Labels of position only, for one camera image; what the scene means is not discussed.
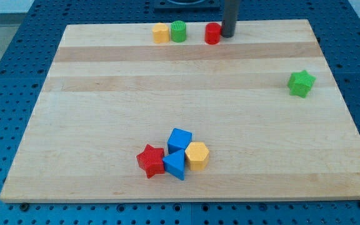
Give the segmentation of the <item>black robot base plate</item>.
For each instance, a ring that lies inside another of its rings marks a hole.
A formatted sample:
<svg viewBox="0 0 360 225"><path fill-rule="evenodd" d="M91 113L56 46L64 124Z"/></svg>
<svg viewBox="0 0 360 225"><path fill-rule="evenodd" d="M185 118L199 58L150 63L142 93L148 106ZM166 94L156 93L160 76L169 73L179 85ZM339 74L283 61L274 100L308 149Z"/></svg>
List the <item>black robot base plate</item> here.
<svg viewBox="0 0 360 225"><path fill-rule="evenodd" d="M155 10L219 9L220 0L154 0Z"/></svg>

